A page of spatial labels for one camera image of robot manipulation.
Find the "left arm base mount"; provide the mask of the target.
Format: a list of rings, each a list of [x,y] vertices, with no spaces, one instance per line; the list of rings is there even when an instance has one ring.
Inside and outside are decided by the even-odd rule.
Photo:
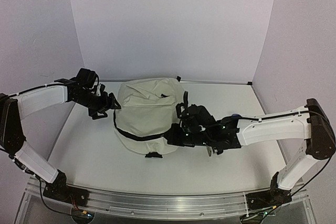
[[[58,170],[52,183],[46,183],[43,196],[60,202],[72,204],[75,208],[85,207],[89,191],[86,189],[67,185],[66,174]]]

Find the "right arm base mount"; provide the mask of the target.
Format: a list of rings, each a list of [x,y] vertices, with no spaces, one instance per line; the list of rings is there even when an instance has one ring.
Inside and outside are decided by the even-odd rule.
[[[291,190],[280,189],[277,183],[278,172],[272,177],[270,188],[246,195],[249,210],[258,210],[273,206],[281,206],[292,200]]]

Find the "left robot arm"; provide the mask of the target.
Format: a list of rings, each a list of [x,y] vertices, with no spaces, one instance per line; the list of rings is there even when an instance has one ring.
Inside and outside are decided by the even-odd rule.
[[[58,180],[61,172],[40,154],[36,136],[28,129],[33,123],[43,123],[39,115],[45,115],[62,104],[75,103],[87,108],[93,120],[108,116],[108,111],[119,110],[121,105],[112,92],[105,90],[98,74],[81,68],[75,77],[61,78],[52,83],[42,84],[12,94],[1,93],[1,151],[20,169],[50,183],[50,191],[59,200],[67,200],[71,194],[68,185]]]

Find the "cream canvas backpack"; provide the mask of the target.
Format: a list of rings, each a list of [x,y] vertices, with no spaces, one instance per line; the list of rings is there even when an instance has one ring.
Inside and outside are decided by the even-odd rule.
[[[130,151],[158,156],[175,152],[164,136],[179,123],[176,106],[183,102],[184,89],[178,78],[132,80],[120,85],[113,113],[114,130]]]

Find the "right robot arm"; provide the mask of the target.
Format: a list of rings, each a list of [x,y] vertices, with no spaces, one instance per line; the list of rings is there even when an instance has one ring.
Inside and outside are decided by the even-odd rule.
[[[316,99],[287,112],[261,116],[233,114],[216,120],[202,105],[189,105],[188,93],[176,106],[178,122],[164,134],[168,144],[205,146],[214,153],[259,142],[300,139],[302,144],[289,163],[272,180],[272,187],[290,191],[318,161],[335,154],[335,134]]]

